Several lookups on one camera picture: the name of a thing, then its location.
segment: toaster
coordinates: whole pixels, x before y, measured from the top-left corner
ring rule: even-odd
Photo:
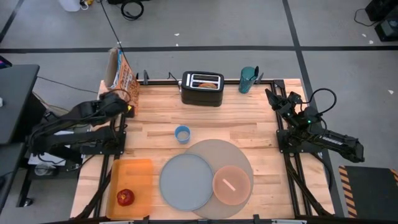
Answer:
[[[188,105],[221,106],[224,76],[214,72],[184,72],[181,82],[181,100]]]

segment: beige round board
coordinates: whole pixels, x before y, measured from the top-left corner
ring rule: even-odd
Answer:
[[[198,142],[186,152],[204,158],[213,169],[213,172],[217,172],[224,166],[237,166],[247,173],[250,180],[250,194],[243,203],[239,205],[226,205],[220,202],[213,194],[204,206],[193,212],[203,218],[209,219],[228,218],[238,213],[250,199],[253,190],[253,170],[243,152],[233,144],[218,139]]]

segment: wooden tabletop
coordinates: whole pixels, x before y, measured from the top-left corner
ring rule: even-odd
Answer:
[[[285,79],[286,92],[294,91],[304,98],[299,79]],[[241,94],[237,85],[225,85],[220,107],[185,105],[176,85],[141,85],[139,109],[135,118],[127,119],[125,153],[120,159],[152,159],[154,164],[153,220],[200,218],[192,212],[178,211],[168,206],[159,192],[159,174],[173,156],[184,153],[193,144],[206,139],[228,141],[249,159],[254,172],[254,187],[246,206],[233,219],[293,218],[284,157],[278,150],[275,112],[268,104],[265,89],[269,85],[254,85]],[[103,83],[100,92],[106,91]],[[184,124],[191,129],[188,144],[179,144],[174,130]],[[334,213],[322,164],[310,154],[301,154],[307,187],[330,213]],[[78,215],[98,188],[103,156],[95,156],[80,172],[71,217]],[[111,168],[113,157],[109,160]],[[303,213],[300,190],[298,201]],[[105,215],[108,190],[104,193],[101,216]]]

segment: orange tray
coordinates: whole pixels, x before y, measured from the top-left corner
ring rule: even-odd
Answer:
[[[153,165],[150,159],[119,159],[113,163],[106,216],[110,219],[143,218],[150,214],[153,191]],[[135,200],[122,207],[116,198],[118,192],[130,189]]]

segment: blue cup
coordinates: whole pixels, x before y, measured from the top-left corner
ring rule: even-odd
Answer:
[[[180,144],[186,144],[191,138],[191,131],[185,125],[181,125],[175,129],[174,136]]]
[[[248,93],[259,75],[258,67],[244,67],[241,71],[241,79],[239,82],[239,92]]]

